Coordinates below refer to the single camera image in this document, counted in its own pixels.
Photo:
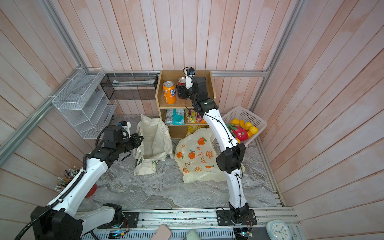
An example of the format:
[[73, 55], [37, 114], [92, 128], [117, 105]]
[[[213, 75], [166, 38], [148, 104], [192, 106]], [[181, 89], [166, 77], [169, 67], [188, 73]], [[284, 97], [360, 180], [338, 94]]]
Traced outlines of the cream canvas tote bag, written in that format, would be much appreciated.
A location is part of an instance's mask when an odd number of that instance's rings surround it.
[[144, 139], [134, 150], [135, 176], [154, 174], [159, 161], [165, 161], [167, 157], [174, 158], [169, 128], [160, 118], [151, 119], [142, 115], [137, 133]]

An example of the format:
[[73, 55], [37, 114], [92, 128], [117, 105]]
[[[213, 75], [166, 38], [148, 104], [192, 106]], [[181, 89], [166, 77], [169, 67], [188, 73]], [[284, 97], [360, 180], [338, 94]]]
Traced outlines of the white analog clock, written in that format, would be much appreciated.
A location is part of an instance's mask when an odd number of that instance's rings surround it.
[[266, 225], [270, 240], [292, 240], [293, 235], [288, 225], [282, 220], [273, 220]]

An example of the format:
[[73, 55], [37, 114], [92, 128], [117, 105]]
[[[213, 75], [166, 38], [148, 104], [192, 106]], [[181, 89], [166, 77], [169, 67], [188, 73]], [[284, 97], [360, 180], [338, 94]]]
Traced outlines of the wooden two-tier shelf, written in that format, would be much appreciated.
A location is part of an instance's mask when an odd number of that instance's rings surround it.
[[[157, 101], [157, 107], [159, 111], [160, 118], [165, 121], [166, 117], [166, 111], [167, 109], [192, 109], [192, 103], [190, 99], [181, 100], [178, 97], [176, 97], [177, 101], [174, 104], [167, 104], [165, 100], [165, 95], [163, 92], [163, 84], [164, 82], [171, 81], [174, 82], [175, 85], [178, 83], [178, 79], [181, 77], [184, 77], [184, 73], [182, 70], [163, 70], [160, 73], [159, 76], [159, 82], [158, 82], [158, 89], [156, 90], [156, 101]], [[207, 91], [208, 91], [208, 97], [216, 100], [216, 92], [214, 83], [212, 80], [212, 71], [208, 70], [197, 70], [196, 72], [197, 77], [205, 77], [207, 81]], [[188, 124], [185, 125], [171, 125], [167, 124], [169, 128], [169, 133], [172, 139], [182, 139], [186, 136], [188, 127], [189, 126], [203, 126], [207, 127], [208, 124], [205, 123], [194, 123], [194, 124]]]

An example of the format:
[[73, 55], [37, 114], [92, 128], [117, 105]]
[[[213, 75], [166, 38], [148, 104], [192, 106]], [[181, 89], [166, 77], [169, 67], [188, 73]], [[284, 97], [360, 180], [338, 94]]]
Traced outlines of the yellow lemon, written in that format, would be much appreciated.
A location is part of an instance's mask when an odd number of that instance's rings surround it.
[[251, 126], [251, 127], [249, 128], [249, 130], [248, 130], [248, 132], [249, 132], [250, 134], [252, 134], [252, 135], [257, 134], [258, 131], [259, 131], [259, 129], [258, 129], [257, 127], [255, 127], [255, 126]]

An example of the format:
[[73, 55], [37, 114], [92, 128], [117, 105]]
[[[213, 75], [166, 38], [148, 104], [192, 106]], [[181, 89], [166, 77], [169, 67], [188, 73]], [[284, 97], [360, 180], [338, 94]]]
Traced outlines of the teal snack packet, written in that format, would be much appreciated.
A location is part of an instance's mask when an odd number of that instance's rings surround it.
[[184, 109], [167, 109], [165, 124], [167, 125], [184, 125], [185, 110]]

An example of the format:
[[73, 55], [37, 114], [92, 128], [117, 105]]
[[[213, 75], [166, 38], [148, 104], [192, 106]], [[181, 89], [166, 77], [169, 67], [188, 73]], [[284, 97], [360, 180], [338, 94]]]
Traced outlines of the red cola can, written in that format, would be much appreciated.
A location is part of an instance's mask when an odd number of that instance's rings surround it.
[[186, 83], [187, 81], [185, 77], [178, 79], [178, 86], [186, 86]]

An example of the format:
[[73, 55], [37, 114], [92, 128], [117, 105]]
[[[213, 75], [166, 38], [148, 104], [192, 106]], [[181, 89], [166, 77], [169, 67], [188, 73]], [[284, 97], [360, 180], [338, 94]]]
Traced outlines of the white plastic fruit basket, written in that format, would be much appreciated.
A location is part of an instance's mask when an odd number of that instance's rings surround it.
[[234, 119], [244, 120], [245, 123], [250, 122], [258, 128], [258, 132], [253, 135], [250, 139], [246, 141], [242, 141], [242, 143], [245, 144], [247, 147], [255, 138], [267, 127], [267, 122], [263, 120], [261, 117], [257, 116], [256, 114], [252, 113], [251, 111], [243, 108], [243, 107], [235, 107], [234, 109], [230, 110], [228, 113], [226, 113], [224, 116], [222, 116], [223, 121], [226, 124], [229, 124]]

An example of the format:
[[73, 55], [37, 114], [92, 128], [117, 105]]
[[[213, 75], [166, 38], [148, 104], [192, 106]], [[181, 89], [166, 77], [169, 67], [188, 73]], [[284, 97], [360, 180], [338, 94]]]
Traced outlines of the orange snack packet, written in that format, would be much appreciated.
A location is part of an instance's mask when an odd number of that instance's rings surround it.
[[196, 113], [196, 122], [201, 124], [207, 123], [199, 113]]

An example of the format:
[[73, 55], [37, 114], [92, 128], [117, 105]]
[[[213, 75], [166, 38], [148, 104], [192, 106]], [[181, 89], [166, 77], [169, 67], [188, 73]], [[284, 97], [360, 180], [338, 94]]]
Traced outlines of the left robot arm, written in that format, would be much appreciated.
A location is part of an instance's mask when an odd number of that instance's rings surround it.
[[132, 153], [144, 137], [130, 134], [130, 123], [108, 125], [99, 133], [95, 148], [83, 157], [83, 167], [77, 175], [45, 207], [36, 207], [31, 221], [17, 234], [20, 240], [33, 229], [37, 240], [79, 240], [83, 235], [92, 234], [102, 226], [127, 227], [122, 207], [104, 204], [87, 214], [77, 215], [78, 208], [97, 180], [118, 160], [120, 154]]

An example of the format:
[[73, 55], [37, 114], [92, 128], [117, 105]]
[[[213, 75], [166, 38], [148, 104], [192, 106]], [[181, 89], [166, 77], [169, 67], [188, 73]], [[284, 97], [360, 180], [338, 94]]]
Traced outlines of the pink dragon fruit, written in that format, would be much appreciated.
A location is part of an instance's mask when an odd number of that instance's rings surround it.
[[249, 138], [248, 132], [239, 125], [228, 124], [227, 128], [229, 129], [229, 131], [233, 135], [233, 137], [235, 139], [238, 139], [241, 142], [246, 141]]

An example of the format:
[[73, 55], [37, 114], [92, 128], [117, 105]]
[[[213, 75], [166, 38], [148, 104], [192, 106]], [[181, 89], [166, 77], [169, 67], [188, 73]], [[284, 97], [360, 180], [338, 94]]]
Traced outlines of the colourful candy packet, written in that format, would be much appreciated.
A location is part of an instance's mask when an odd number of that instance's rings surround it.
[[185, 109], [185, 115], [188, 124], [195, 124], [201, 122], [201, 117], [199, 113], [197, 113], [195, 110]]

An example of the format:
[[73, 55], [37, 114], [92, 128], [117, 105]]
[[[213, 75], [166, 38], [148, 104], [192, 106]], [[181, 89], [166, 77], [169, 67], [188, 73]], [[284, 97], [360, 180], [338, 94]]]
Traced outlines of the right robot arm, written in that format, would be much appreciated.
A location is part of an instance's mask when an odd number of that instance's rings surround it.
[[242, 162], [246, 147], [238, 143], [224, 123], [219, 108], [208, 97], [207, 81], [204, 77], [185, 76], [186, 84], [181, 86], [182, 96], [191, 100], [203, 120], [209, 125], [218, 140], [221, 153], [216, 158], [218, 168], [225, 173], [230, 193], [229, 207], [232, 224], [241, 224], [253, 215], [242, 187]]

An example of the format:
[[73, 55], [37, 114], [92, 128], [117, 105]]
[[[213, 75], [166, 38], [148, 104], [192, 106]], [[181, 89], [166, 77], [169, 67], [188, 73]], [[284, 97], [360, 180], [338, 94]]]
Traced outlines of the black mesh basket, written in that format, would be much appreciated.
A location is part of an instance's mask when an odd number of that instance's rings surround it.
[[156, 74], [105, 74], [101, 87], [112, 101], [155, 100]]

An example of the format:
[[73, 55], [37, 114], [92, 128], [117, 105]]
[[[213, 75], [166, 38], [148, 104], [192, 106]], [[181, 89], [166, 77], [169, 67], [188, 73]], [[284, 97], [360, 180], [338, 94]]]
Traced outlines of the orange print plastic bag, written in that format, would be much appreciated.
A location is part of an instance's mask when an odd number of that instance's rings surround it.
[[174, 159], [183, 174], [185, 184], [226, 180], [225, 173], [216, 163], [218, 155], [213, 145], [215, 139], [211, 129], [201, 128], [179, 141]]

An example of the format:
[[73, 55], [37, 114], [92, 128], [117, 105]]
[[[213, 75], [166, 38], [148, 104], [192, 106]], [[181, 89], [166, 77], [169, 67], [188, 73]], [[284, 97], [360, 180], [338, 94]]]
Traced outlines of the orange Fanta can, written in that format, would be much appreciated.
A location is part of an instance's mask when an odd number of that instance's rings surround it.
[[177, 101], [176, 97], [176, 86], [174, 82], [166, 81], [163, 84], [163, 92], [165, 101], [167, 104], [174, 104]]

